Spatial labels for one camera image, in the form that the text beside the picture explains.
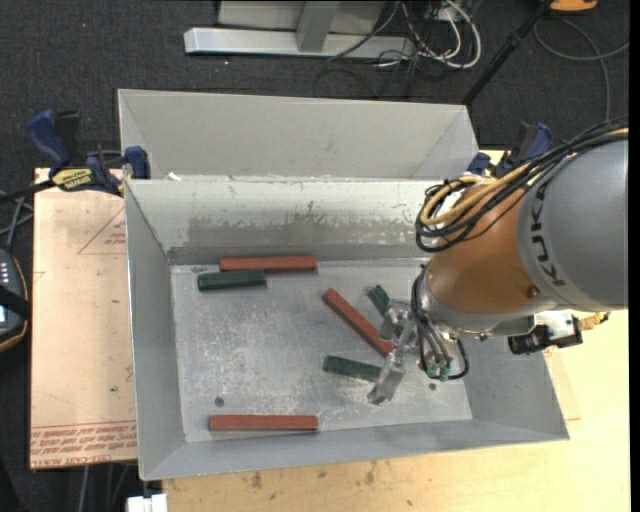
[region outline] black device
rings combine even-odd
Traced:
[[[0,248],[0,352],[20,342],[27,331],[29,311],[22,270],[13,255]]]

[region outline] gray bin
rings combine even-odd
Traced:
[[[436,389],[409,365],[382,406],[367,402],[371,383],[322,370],[329,354],[382,365],[322,294],[334,288],[374,325],[369,287],[408,299],[426,261],[413,231],[424,190],[477,152],[464,107],[119,99],[123,147],[142,145],[153,166],[125,192],[141,478],[567,438],[543,356],[513,356],[504,339],[467,340],[469,374]],[[198,291],[220,258],[290,254],[314,254],[317,271]],[[320,428],[212,432],[212,414],[313,414]]]

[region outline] metal stand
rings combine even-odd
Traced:
[[[187,54],[255,54],[332,57],[355,46],[366,35],[329,33],[340,2],[305,2],[295,31],[192,28],[184,34]],[[409,51],[406,38],[374,36],[350,58],[376,58],[383,52]]]

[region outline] red wooden stick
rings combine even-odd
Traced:
[[[378,330],[349,304],[337,291],[329,288],[322,300],[383,356],[393,352],[393,344],[378,336]]]
[[[315,256],[275,256],[272,258],[223,258],[220,270],[264,270],[265,272],[312,272]]]
[[[318,430],[316,416],[220,414],[209,417],[211,430]]]

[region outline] orange object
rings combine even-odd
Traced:
[[[265,272],[311,272],[318,266],[315,256],[274,256],[271,258],[224,258],[220,270],[264,270]]]
[[[324,293],[322,300],[380,354],[386,357],[393,352],[393,344],[380,338],[378,330],[333,288]]]
[[[549,9],[558,14],[582,14],[597,6],[598,0],[554,0]]]
[[[220,414],[209,417],[211,430],[318,430],[317,416]]]

